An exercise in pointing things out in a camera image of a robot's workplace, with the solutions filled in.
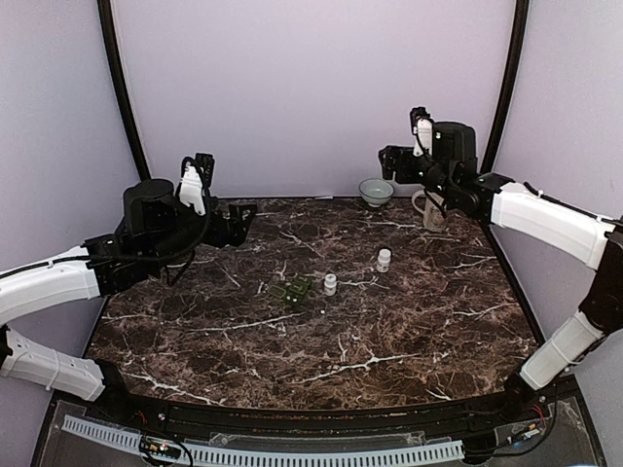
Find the white pill bottle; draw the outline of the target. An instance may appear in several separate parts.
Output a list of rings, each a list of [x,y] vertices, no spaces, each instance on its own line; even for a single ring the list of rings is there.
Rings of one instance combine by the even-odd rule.
[[[377,257],[376,269],[380,273],[386,273],[389,270],[391,262],[391,251],[387,248],[382,248]]]

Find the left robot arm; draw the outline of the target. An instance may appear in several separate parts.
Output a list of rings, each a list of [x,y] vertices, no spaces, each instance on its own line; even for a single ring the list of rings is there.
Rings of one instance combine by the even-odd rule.
[[[165,179],[124,192],[118,228],[40,263],[1,275],[1,375],[60,390],[100,409],[117,424],[137,416],[136,401],[111,364],[73,357],[32,341],[10,322],[56,305],[116,295],[170,264],[188,265],[201,244],[222,248],[246,240],[257,212],[235,205],[223,214],[199,179],[179,189]]]

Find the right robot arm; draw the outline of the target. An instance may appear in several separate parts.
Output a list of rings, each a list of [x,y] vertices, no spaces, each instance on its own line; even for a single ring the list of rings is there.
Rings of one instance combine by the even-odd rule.
[[[421,185],[442,199],[442,210],[535,238],[595,273],[576,312],[506,382],[508,392],[497,399],[496,412],[516,422],[532,409],[533,391],[621,330],[622,223],[549,197],[527,182],[479,172],[470,126],[415,116],[412,133],[414,146],[380,150],[385,180]]]

